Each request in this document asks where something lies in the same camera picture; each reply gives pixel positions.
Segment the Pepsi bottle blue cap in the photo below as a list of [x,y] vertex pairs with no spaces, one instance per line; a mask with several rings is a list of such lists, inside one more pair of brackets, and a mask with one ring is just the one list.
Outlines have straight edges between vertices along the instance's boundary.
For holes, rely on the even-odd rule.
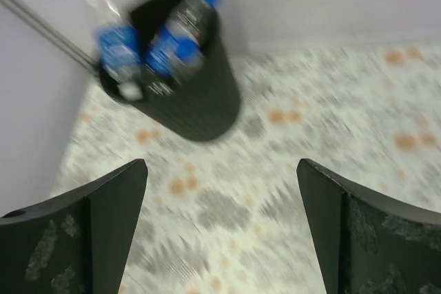
[[177,46],[170,59],[170,65],[172,76],[178,84],[182,85],[201,68],[204,56],[194,40],[180,37],[176,41]]

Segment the blue label bottle white cap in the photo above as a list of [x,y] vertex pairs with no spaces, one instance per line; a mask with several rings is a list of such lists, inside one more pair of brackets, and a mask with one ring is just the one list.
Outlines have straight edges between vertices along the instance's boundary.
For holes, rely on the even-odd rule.
[[123,99],[141,100],[142,63],[135,28],[114,0],[85,1],[91,7],[92,36],[103,68],[116,81]]

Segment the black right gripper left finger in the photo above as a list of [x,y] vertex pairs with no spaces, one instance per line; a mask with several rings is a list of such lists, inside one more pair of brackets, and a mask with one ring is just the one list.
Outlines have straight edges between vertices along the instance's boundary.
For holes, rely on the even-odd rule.
[[1,292],[118,293],[147,176],[135,159],[1,217]]

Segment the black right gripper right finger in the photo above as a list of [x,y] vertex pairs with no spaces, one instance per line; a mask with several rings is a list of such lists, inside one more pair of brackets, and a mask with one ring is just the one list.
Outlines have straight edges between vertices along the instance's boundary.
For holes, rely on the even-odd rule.
[[327,293],[439,293],[440,214],[303,158],[297,178]]

